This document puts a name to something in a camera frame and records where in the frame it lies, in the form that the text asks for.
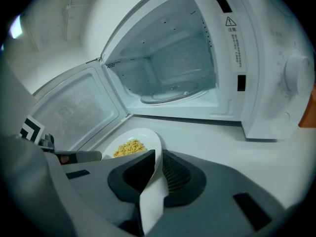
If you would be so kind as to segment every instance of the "plate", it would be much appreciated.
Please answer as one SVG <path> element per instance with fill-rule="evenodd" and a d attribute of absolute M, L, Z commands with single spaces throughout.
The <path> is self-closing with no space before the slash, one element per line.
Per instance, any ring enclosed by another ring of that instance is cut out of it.
<path fill-rule="evenodd" d="M 144 144 L 147 150 L 154 149 L 156 153 L 156 163 L 155 171 L 160 163 L 161 159 L 161 141 L 158 135 L 147 128 L 136 128 L 123 133 L 118 138 L 116 138 L 103 152 L 102 159 L 113 158 L 114 153 L 119 148 L 119 146 L 126 144 L 130 140 L 139 140 Z"/>
<path fill-rule="evenodd" d="M 163 200 L 168 195 L 168 184 L 162 173 L 161 141 L 158 135 L 147 128 L 130 130 L 116 138 L 102 154 L 102 159 L 113 158 L 120 145 L 130 140 L 139 140 L 147 150 L 156 152 L 155 171 L 140 195 L 140 212 L 144 233 L 147 234 L 163 214 Z"/>

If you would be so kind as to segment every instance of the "white microwave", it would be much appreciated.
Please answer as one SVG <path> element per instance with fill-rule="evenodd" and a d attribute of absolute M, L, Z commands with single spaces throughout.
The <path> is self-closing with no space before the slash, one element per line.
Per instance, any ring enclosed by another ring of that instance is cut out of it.
<path fill-rule="evenodd" d="M 60 150 L 129 114 L 241 121 L 247 138 L 286 139 L 314 84 L 313 52 L 282 0 L 143 0 L 99 58 L 36 94 L 31 115 Z"/>

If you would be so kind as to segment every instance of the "warning label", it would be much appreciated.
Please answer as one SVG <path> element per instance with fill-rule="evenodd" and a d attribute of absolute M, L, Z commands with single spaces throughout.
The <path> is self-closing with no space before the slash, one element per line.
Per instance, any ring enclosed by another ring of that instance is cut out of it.
<path fill-rule="evenodd" d="M 221 15 L 224 31 L 229 47 L 231 65 L 233 72 L 245 72 L 246 71 L 246 56 L 243 45 L 242 35 L 239 26 L 236 24 L 237 19 L 230 13 L 227 15 Z"/>
<path fill-rule="evenodd" d="M 226 26 L 236 26 L 236 23 L 230 17 L 227 17 Z"/>

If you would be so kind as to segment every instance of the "countertop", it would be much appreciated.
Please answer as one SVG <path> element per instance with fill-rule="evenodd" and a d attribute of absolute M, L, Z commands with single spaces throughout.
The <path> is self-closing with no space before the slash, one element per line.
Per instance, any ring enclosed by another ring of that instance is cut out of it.
<path fill-rule="evenodd" d="M 288 208 L 304 199 L 316 166 L 316 129 L 297 128 L 287 140 L 247 140 L 239 122 L 133 116 L 96 150 L 104 152 L 134 128 L 155 131 L 162 148 L 230 166 Z"/>

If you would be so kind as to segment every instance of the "open microwave door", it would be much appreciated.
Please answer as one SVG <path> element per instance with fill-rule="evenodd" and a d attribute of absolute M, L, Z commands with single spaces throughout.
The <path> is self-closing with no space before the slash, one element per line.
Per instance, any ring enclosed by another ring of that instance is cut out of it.
<path fill-rule="evenodd" d="M 31 116 L 53 135 L 57 150 L 86 150 L 88 141 L 98 141 L 127 116 L 98 60 L 56 77 L 35 98 Z"/>

